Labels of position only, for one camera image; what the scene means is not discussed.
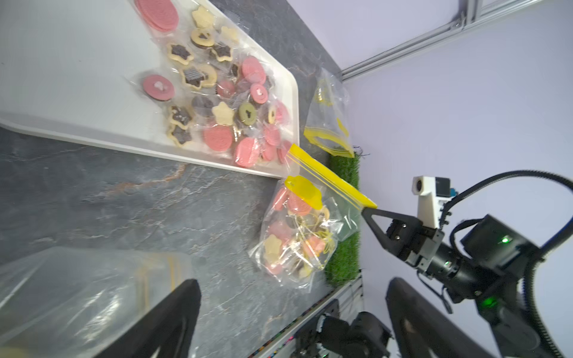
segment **yellow tag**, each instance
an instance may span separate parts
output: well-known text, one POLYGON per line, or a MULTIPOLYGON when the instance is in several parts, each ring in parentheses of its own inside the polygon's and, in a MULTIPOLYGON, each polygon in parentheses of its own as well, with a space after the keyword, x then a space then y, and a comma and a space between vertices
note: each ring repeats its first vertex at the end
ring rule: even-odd
POLYGON ((285 180, 285 186, 309 204, 311 208, 322 209, 322 193, 307 178, 300 175, 289 176, 285 180))

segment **white wall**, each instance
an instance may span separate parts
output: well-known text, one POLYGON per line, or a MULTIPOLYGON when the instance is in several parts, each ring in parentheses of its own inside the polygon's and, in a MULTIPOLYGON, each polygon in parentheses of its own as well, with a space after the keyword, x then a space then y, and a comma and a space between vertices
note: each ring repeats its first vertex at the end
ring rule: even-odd
MULTIPOLYGON (((572 1, 546 0, 347 82, 353 144, 370 154, 360 169, 361 191, 382 209, 416 215, 411 180, 417 175, 451 178, 458 191, 515 169, 573 178, 572 14, 572 1)), ((542 245, 571 218, 573 196, 546 180, 507 180, 456 206, 446 235, 459 221, 487 213, 542 245)), ((401 276, 445 313, 414 270, 385 252, 365 223, 362 232, 367 310, 390 324, 386 289, 401 276)), ((566 356, 573 356, 571 257, 573 239, 542 264, 536 279, 541 315, 566 356)), ((473 303, 453 309, 452 321, 498 354, 473 303)))
POLYGON ((288 0, 341 69, 450 22, 458 0, 288 0))

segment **green led light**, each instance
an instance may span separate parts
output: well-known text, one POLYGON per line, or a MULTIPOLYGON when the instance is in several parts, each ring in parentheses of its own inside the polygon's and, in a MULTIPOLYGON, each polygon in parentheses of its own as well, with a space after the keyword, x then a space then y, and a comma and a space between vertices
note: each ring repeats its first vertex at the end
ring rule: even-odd
POLYGON ((491 308, 497 305, 497 300, 495 297, 488 297, 481 302, 481 306, 485 308, 491 308))

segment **gray marble countertop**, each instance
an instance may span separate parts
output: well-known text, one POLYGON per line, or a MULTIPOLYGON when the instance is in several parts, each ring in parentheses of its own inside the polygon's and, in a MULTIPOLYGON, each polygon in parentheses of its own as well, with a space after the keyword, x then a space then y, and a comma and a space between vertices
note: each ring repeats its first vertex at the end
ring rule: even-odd
MULTIPOLYGON (((286 0, 212 0, 299 86, 300 123, 321 66, 339 68, 286 0)), ((301 146, 324 162, 326 154, 301 146)), ((52 246, 179 251, 203 295, 196 357, 247 357, 331 288, 280 288, 247 249, 276 180, 0 129, 0 264, 52 246)))

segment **plastic bag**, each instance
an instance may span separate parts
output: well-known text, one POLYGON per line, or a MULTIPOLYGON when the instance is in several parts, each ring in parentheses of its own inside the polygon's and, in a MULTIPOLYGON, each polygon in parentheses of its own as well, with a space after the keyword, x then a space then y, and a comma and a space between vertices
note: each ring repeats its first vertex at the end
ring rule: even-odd
POLYGON ((0 267, 0 357, 93 357, 181 282, 180 253, 54 247, 0 267))
POLYGON ((346 122, 347 104, 348 93, 342 83, 323 68, 308 110, 304 136, 331 155, 354 158, 346 122))
POLYGON ((293 144, 266 211, 255 263, 282 285, 306 288, 336 250, 359 229, 364 207, 376 207, 356 188, 293 144))

